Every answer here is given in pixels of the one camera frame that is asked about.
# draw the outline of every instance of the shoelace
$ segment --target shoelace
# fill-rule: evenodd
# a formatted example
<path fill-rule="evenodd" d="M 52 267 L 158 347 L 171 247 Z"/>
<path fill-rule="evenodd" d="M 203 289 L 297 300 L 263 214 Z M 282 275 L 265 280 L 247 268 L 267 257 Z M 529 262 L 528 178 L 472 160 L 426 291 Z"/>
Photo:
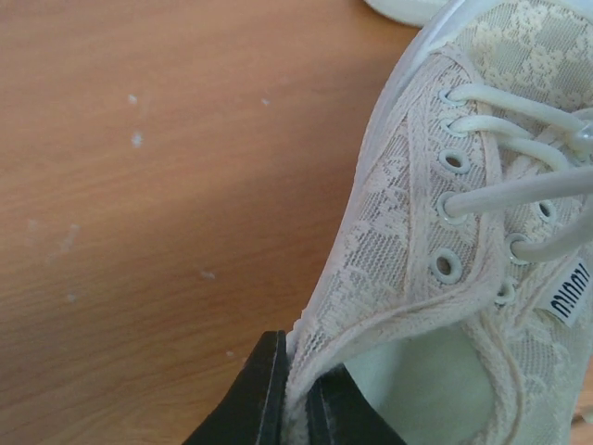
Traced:
<path fill-rule="evenodd" d="M 450 218 L 585 195 L 584 211 L 575 221 L 540 243 L 531 242 L 526 236 L 514 239 L 510 244 L 511 253 L 518 261 L 551 261 L 593 240 L 593 166 L 590 165 L 593 121 L 582 121 L 575 114 L 482 84 L 470 83 L 453 88 L 445 99 L 454 105 L 463 105 L 468 100 L 480 101 L 551 125 L 565 135 L 566 146 L 574 152 L 575 162 L 579 164 L 575 167 L 558 148 L 534 140 L 535 136 L 523 127 L 502 118 L 478 115 L 445 122 L 450 132 L 459 137 L 470 132 L 494 133 L 501 147 L 538 159 L 551 169 L 551 172 L 537 176 L 451 195 L 443 202 Z"/>

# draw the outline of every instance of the metal eyelet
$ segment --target metal eyelet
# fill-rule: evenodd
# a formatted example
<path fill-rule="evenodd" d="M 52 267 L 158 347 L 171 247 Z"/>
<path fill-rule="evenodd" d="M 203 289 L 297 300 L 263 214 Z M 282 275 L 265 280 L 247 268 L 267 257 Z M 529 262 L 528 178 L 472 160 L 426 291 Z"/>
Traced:
<path fill-rule="evenodd" d="M 436 279 L 444 285 L 454 285 L 460 281 L 463 274 L 460 257 L 448 248 L 440 248 L 433 255 L 430 269 Z"/>
<path fill-rule="evenodd" d="M 540 201 L 534 204 L 537 216 L 545 223 L 555 223 L 558 218 L 556 206 L 550 200 Z"/>
<path fill-rule="evenodd" d="M 505 239 L 505 245 L 507 247 L 507 255 L 509 256 L 509 260 L 511 260 L 511 262 L 513 264 L 516 264 L 517 266 L 526 266 L 527 264 L 530 264 L 529 261 L 525 261 L 525 260 L 520 260 L 518 259 L 515 254 L 512 252 L 512 244 L 516 243 L 517 241 L 522 241 L 525 243 L 531 243 L 531 239 L 529 239 L 527 236 L 523 235 L 523 234 L 510 234 L 506 237 Z"/>
<path fill-rule="evenodd" d="M 465 174 L 470 170 L 470 159 L 459 150 L 443 150 L 438 154 L 438 160 L 450 172 Z"/>
<path fill-rule="evenodd" d="M 454 136 L 454 137 L 469 136 L 469 133 L 461 133 L 461 132 L 456 132 L 454 130 L 451 130 L 451 123 L 453 123 L 454 121 L 455 121 L 454 119 L 442 119 L 441 122 L 439 122 L 441 130 L 443 130 L 446 133 L 449 133 L 451 136 Z"/>
<path fill-rule="evenodd" d="M 444 89 L 438 92 L 438 98 L 444 104 L 449 105 L 450 107 L 463 107 L 467 105 L 467 100 L 451 100 L 448 98 L 449 93 L 453 91 L 452 89 Z"/>
<path fill-rule="evenodd" d="M 497 306 L 503 307 L 513 303 L 515 300 L 517 300 L 517 291 L 515 290 L 513 280 L 506 278 L 502 282 L 502 286 L 500 287 L 500 291 L 497 293 L 494 302 Z"/>
<path fill-rule="evenodd" d="M 438 199 L 436 200 L 436 212 L 438 213 L 438 216 L 445 220 L 445 222 L 451 225 L 460 225 L 467 221 L 467 215 L 452 217 L 449 216 L 449 214 L 445 210 L 445 202 L 447 201 L 447 199 L 455 195 L 455 192 L 445 192 L 440 197 L 438 197 Z"/>

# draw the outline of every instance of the white lace sneaker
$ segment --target white lace sneaker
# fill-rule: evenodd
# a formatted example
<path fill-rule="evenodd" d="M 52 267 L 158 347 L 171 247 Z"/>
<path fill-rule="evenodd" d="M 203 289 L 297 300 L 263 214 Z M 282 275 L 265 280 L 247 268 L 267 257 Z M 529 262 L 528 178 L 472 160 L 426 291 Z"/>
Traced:
<path fill-rule="evenodd" d="M 589 107 L 590 0 L 456 0 L 419 33 L 288 338 L 286 443 L 342 362 L 409 445 L 568 443 L 593 347 Z"/>
<path fill-rule="evenodd" d="M 390 19 L 413 26 L 424 26 L 447 0 L 364 0 Z"/>

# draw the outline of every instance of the wooden table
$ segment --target wooden table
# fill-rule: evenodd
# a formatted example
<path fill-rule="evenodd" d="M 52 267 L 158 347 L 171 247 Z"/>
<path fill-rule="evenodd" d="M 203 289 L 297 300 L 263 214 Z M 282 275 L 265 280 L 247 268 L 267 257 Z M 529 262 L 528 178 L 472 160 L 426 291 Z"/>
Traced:
<path fill-rule="evenodd" d="M 306 304 L 415 33 L 361 0 L 0 0 L 0 443 L 185 439 Z"/>

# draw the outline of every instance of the black plastic piece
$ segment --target black plastic piece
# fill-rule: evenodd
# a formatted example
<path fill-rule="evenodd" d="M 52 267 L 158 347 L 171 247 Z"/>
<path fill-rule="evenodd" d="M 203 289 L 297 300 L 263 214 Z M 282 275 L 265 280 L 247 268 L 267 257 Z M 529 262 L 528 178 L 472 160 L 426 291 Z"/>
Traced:
<path fill-rule="evenodd" d="M 265 332 L 219 406 L 183 445 L 278 445 L 287 378 L 286 334 Z"/>
<path fill-rule="evenodd" d="M 344 365 L 315 383 L 307 415 L 310 445 L 406 445 L 364 399 Z"/>

